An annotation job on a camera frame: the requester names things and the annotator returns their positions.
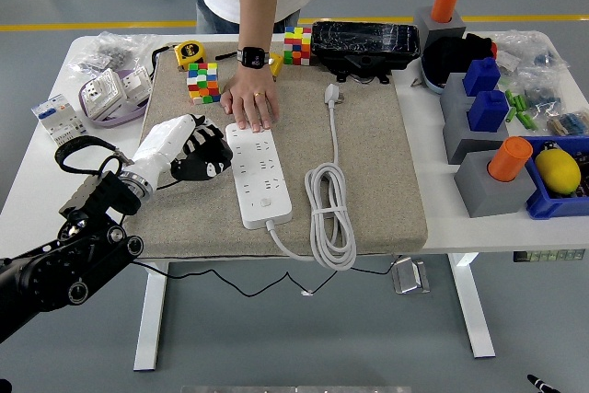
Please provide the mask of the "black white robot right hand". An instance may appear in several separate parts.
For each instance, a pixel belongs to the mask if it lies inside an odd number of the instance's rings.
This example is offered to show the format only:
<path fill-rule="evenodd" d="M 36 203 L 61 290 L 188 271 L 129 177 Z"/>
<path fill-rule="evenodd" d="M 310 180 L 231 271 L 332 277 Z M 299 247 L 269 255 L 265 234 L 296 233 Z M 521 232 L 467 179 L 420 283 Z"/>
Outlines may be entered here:
<path fill-rule="evenodd" d="M 560 393 L 560 391 L 551 385 L 547 384 L 537 376 L 528 374 L 527 380 L 541 393 Z"/>

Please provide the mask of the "person's left hand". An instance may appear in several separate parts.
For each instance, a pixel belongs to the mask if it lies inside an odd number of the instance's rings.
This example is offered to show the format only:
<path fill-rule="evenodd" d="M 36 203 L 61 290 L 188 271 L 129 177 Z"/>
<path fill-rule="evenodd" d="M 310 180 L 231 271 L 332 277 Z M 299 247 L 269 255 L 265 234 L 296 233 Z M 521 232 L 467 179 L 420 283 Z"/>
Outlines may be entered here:
<path fill-rule="evenodd" d="M 277 86 L 268 66 L 261 69 L 239 65 L 227 82 L 220 103 L 233 115 L 239 129 L 249 124 L 254 133 L 268 130 L 279 119 Z"/>

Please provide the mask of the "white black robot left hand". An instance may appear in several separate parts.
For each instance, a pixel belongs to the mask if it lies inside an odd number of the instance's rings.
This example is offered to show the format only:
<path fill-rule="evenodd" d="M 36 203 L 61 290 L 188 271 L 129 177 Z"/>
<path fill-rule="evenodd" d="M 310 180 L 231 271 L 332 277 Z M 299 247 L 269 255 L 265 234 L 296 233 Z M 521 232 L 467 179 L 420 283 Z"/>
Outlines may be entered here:
<path fill-rule="evenodd" d="M 223 133 L 203 115 L 185 114 L 155 125 L 120 178 L 148 198 L 169 172 L 177 181 L 205 181 L 231 166 L 233 153 Z"/>

